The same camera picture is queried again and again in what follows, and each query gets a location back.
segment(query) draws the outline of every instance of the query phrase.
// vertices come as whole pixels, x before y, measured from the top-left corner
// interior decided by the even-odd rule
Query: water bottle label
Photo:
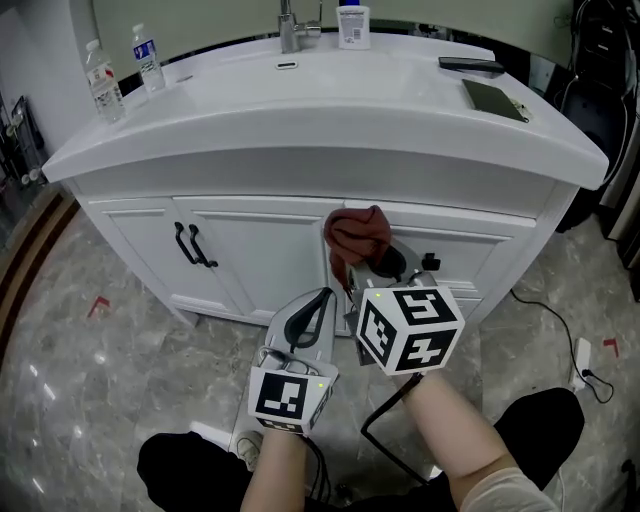
[[[149,39],[146,43],[142,43],[140,46],[136,46],[133,49],[133,54],[136,56],[136,60],[142,60],[152,53],[156,53],[156,45],[153,44],[153,39]]]
[[[87,73],[89,79],[89,85],[94,89],[98,89],[103,85],[115,80],[115,74],[111,68],[111,62],[105,62],[96,66]]]

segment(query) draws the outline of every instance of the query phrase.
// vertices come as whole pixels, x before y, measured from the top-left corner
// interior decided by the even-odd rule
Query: bottle cap
[[[94,39],[93,41],[89,41],[87,43],[87,51],[92,52],[96,48],[100,47],[100,39]]]

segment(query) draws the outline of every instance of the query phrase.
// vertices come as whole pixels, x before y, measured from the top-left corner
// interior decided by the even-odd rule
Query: red cloth
[[[391,226],[379,206],[366,210],[343,208],[331,212],[324,224],[324,239],[331,248],[331,271],[347,290],[345,263],[366,261],[375,267],[391,243]]]

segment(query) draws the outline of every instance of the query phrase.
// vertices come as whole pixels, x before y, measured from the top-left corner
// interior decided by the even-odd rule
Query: white sleeve
[[[507,468],[479,482],[460,512],[557,512],[558,507],[518,468]]]

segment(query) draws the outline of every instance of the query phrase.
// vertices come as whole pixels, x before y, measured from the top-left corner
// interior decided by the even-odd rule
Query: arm
[[[449,478],[458,509],[485,477],[500,469],[518,467],[498,432],[439,372],[427,373],[405,403]]]
[[[299,436],[266,429],[240,512],[302,512],[306,455]]]

